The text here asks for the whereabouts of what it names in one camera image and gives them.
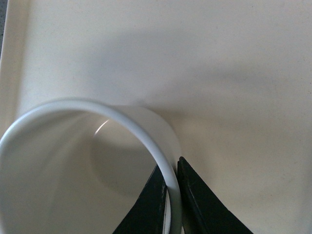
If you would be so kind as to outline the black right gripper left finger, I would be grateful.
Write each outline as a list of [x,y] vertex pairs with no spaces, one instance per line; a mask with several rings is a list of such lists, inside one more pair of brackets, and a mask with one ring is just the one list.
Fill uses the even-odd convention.
[[114,230],[114,233],[163,233],[166,200],[167,186],[159,167],[155,166],[135,204]]

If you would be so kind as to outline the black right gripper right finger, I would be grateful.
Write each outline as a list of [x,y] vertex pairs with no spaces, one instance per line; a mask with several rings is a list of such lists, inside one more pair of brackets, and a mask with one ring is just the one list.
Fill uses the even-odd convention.
[[252,233],[226,208],[184,157],[177,163],[177,180],[186,234]]

